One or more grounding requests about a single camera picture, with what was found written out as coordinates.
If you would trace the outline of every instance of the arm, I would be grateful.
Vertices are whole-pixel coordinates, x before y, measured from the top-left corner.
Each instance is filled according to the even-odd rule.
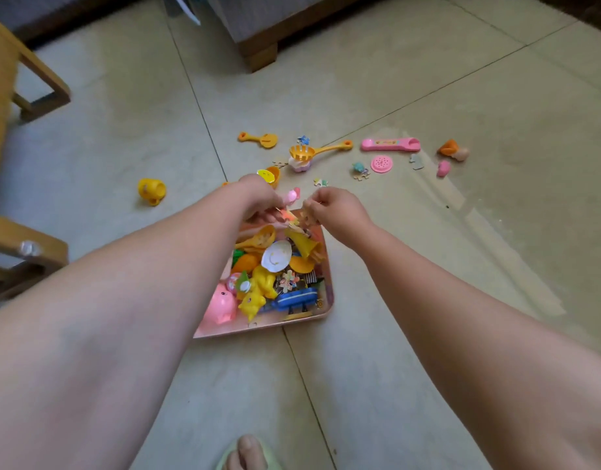
[[[281,205],[250,175],[0,309],[0,468],[127,468],[242,220]]]
[[[349,192],[320,189],[305,208],[366,263],[492,467],[601,468],[599,355],[417,254],[375,226]]]

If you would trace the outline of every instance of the toy slotted spoon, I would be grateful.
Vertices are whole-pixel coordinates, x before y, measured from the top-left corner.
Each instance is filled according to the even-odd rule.
[[[249,141],[249,140],[258,141],[259,143],[261,143],[261,146],[263,148],[271,149],[273,146],[275,146],[277,144],[278,137],[273,133],[266,133],[263,136],[254,136],[254,135],[250,135],[246,132],[242,132],[237,137],[237,140],[239,140],[239,141]]]
[[[297,162],[309,162],[314,156],[332,149],[352,149],[352,141],[346,140],[337,145],[331,145],[321,149],[313,149],[308,145],[295,145],[290,148],[290,156]]]

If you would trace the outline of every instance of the orange toy strainer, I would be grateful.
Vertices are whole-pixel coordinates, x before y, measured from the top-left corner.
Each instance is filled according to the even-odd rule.
[[[313,149],[308,145],[295,145],[294,147],[290,148],[290,156],[297,162],[309,162],[314,156],[331,149],[352,149],[352,141],[345,140],[337,145],[331,145],[330,147],[324,147],[321,149]]]

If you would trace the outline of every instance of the foot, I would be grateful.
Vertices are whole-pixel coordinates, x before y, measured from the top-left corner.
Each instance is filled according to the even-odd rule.
[[[267,470],[263,449],[254,435],[242,435],[237,440],[237,450],[226,458],[222,470]]]

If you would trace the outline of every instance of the pink toy handle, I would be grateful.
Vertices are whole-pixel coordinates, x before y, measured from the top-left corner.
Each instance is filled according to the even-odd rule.
[[[401,151],[420,151],[420,140],[408,136],[406,138],[391,138],[387,140],[375,140],[367,138],[361,142],[361,149],[372,150],[401,150]]]

